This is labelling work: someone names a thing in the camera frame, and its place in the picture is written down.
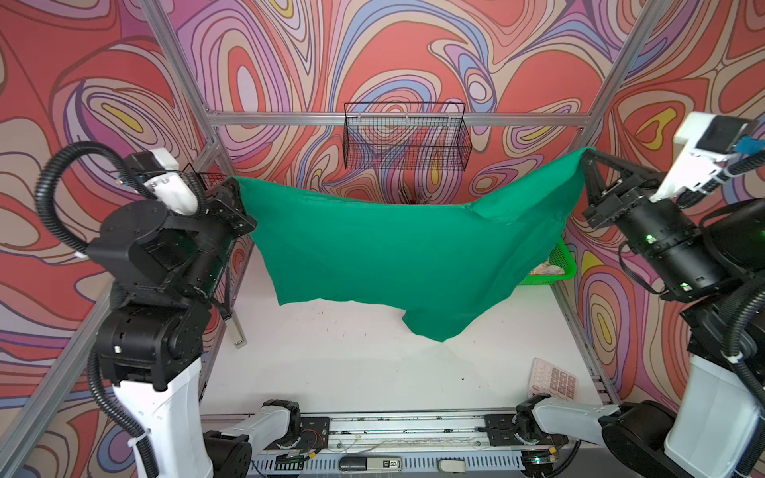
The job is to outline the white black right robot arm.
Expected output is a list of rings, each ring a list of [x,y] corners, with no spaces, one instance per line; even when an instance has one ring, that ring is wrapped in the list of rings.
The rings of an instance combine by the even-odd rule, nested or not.
[[[678,411],[646,400],[586,406],[536,394],[519,404],[516,439],[565,435],[603,446],[643,477],[747,477],[764,451],[764,202],[687,209],[764,165],[758,121],[690,113],[668,172],[587,151],[585,218],[613,226],[659,274],[657,296],[685,305],[690,373]]]

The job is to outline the green t shirt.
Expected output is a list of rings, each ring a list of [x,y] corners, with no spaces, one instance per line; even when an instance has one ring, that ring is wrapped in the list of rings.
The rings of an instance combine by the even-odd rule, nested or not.
[[[384,204],[239,179],[280,304],[384,305],[444,342],[509,298],[561,239],[584,189],[583,151],[463,204]]]

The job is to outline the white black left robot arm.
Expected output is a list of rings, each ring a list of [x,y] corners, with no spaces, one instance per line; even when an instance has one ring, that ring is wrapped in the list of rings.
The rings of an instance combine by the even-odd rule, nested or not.
[[[85,240],[60,219],[55,192],[86,155],[107,159],[138,195]],[[216,291],[237,240],[256,223],[239,182],[206,188],[184,177],[164,149],[122,157],[95,141],[58,151],[39,177],[35,203],[45,228],[114,279],[112,306],[87,360],[97,405],[129,434],[143,477],[243,477],[254,455],[300,441],[296,402],[268,400],[223,430],[204,430],[199,411],[202,336],[213,313],[228,316]]]

